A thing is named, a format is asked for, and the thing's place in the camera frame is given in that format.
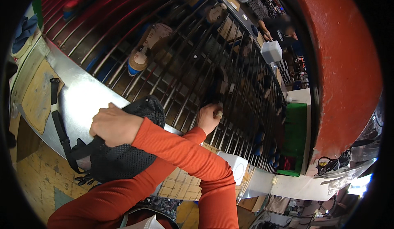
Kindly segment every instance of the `electrical cable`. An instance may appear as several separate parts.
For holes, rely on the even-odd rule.
[[[350,160],[350,153],[351,151],[348,149],[344,153],[341,154],[341,156],[338,159],[331,159],[329,157],[321,157],[318,160],[318,176],[322,176],[323,174],[330,172],[332,170],[338,170],[341,167],[346,166],[349,163]],[[330,160],[325,166],[320,165],[320,160],[321,159],[328,159]]]
[[[335,193],[335,194],[334,194],[334,203],[332,204],[332,207],[330,208],[330,210],[328,210],[327,213],[324,213],[324,214],[323,214],[323,217],[328,216],[328,215],[330,214],[330,212],[334,210],[334,208],[335,208],[336,205],[337,205],[337,194]]]

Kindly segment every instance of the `sticker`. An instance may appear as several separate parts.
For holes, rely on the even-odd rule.
[[[233,2],[230,2],[230,4],[234,7],[234,9],[237,9],[237,5],[235,5]]]

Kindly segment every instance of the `green board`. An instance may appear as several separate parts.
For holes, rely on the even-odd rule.
[[[294,170],[277,170],[279,174],[299,177],[304,159],[305,141],[307,140],[307,104],[288,104],[284,143],[281,154],[296,157]]]

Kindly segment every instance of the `cardboard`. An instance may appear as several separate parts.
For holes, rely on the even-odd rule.
[[[259,197],[251,197],[251,198],[244,198],[241,199],[238,206],[243,207],[250,212],[257,212],[260,210],[261,206],[263,205],[264,199],[266,196],[259,196]]]
[[[50,114],[51,83],[50,79],[59,77],[47,60],[43,60],[34,74],[22,100],[26,121],[40,134],[44,133],[45,125]],[[59,94],[64,83],[60,80]]]
[[[236,10],[239,11],[240,4],[237,0],[227,0],[229,1],[230,5]]]

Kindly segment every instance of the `white plastic container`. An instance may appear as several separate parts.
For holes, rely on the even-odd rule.
[[[282,59],[283,50],[278,41],[267,41],[261,47],[261,55],[266,63],[278,62]]]
[[[235,184],[240,185],[246,171],[248,163],[247,160],[237,155],[224,153],[222,151],[218,151],[216,154],[229,163],[231,170],[233,171]]]

